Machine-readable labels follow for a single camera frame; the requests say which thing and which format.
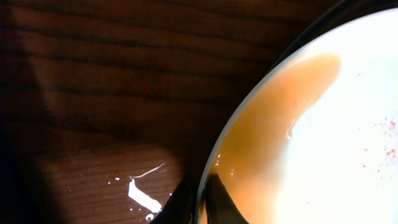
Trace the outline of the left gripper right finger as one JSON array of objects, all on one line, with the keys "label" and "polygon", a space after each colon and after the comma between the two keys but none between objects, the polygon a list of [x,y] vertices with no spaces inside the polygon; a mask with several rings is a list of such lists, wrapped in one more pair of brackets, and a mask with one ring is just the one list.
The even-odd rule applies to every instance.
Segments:
[{"label": "left gripper right finger", "polygon": [[205,187],[209,224],[248,224],[235,206],[218,174],[209,176]]}]

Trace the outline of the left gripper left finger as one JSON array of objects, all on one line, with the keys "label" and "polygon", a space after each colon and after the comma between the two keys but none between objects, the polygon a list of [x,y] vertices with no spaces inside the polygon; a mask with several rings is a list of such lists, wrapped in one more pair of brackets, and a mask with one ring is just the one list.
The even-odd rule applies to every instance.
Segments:
[{"label": "left gripper left finger", "polygon": [[197,183],[186,175],[170,196],[162,211],[150,224],[189,224],[197,196]]}]

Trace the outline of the light blue plate top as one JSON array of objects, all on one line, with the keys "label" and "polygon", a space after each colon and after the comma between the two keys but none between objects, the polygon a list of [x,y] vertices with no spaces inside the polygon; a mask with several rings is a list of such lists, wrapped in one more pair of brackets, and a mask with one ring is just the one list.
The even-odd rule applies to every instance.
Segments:
[{"label": "light blue plate top", "polygon": [[216,174],[249,223],[397,222],[397,8],[310,41],[223,128]]}]

